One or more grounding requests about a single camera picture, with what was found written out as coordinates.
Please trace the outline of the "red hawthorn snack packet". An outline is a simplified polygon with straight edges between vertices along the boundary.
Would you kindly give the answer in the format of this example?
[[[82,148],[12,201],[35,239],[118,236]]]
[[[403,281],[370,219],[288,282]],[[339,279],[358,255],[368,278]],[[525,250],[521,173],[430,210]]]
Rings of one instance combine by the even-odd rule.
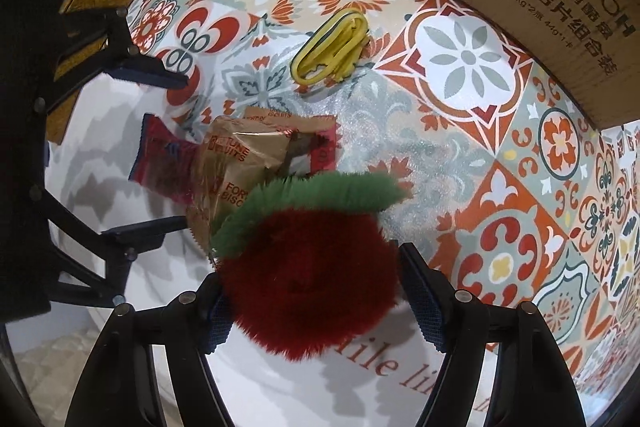
[[[138,153],[128,180],[179,205],[193,202],[191,171],[198,144],[177,138],[153,114],[142,118]]]

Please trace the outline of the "red plush apple toy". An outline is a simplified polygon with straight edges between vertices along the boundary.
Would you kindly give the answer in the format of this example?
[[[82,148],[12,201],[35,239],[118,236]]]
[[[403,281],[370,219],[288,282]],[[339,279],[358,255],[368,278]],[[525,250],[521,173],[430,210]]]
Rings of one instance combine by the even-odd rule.
[[[329,171],[259,184],[210,229],[232,319],[291,361],[372,329],[395,304],[397,248],[378,216],[411,195],[383,171]]]

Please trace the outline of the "gold fortune biscuits packet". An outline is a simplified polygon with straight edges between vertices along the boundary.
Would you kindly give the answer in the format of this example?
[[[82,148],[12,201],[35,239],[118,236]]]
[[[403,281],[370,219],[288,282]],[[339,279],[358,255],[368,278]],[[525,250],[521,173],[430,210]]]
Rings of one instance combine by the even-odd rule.
[[[186,210],[191,233],[209,259],[222,222],[264,182],[313,176],[336,165],[337,119],[299,116],[250,106],[235,118],[209,126],[191,169],[192,202]]]

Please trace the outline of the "patterned tablecloth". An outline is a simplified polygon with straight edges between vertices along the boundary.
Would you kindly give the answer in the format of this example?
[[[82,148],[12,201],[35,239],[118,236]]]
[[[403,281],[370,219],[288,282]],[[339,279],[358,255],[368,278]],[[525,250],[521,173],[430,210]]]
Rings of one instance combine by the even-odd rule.
[[[134,0],[134,43],[177,93],[82,90],[49,191],[95,229],[169,216],[128,180],[142,117],[201,140],[250,106],[338,121],[337,166],[410,197],[382,217],[454,285],[547,321],[601,425],[639,366],[639,126],[589,124],[522,48],[454,0]]]

